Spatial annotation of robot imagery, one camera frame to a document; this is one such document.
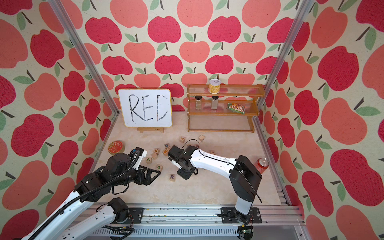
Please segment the wooden block letter R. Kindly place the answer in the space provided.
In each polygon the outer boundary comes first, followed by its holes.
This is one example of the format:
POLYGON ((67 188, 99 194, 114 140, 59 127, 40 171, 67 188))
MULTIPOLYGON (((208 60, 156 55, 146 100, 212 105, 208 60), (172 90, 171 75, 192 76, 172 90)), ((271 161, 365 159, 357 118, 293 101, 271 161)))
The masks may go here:
POLYGON ((169 180, 170 180, 170 182, 175 182, 176 181, 176 175, 171 174, 169 180))

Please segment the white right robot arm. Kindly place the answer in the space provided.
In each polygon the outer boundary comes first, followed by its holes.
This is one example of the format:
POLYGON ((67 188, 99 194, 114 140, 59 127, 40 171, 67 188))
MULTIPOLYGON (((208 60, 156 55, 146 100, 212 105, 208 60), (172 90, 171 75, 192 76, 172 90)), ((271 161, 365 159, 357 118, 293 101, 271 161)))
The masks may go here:
POLYGON ((168 158, 179 168, 177 174, 184 180, 197 173, 198 169, 229 179, 238 196, 235 217, 243 223, 249 221, 251 206, 258 196, 257 191, 263 176, 247 157, 240 155, 238 158, 224 158, 204 152, 196 146, 187 146, 186 149, 172 146, 168 158))

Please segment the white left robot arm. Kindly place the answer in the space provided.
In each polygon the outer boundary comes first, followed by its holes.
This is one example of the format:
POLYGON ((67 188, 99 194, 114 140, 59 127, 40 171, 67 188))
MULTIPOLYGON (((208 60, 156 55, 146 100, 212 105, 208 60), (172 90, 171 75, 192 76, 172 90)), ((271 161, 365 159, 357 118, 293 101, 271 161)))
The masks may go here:
POLYGON ((141 166, 147 151, 133 149, 127 154, 115 154, 107 164, 86 175, 70 193, 66 200, 35 230, 27 234, 25 240, 83 240, 90 234, 111 223, 134 223, 134 214, 127 204, 115 197, 97 209, 96 213, 73 225, 85 210, 101 197, 117 196, 116 186, 129 187, 130 183, 150 185, 161 173, 141 166))

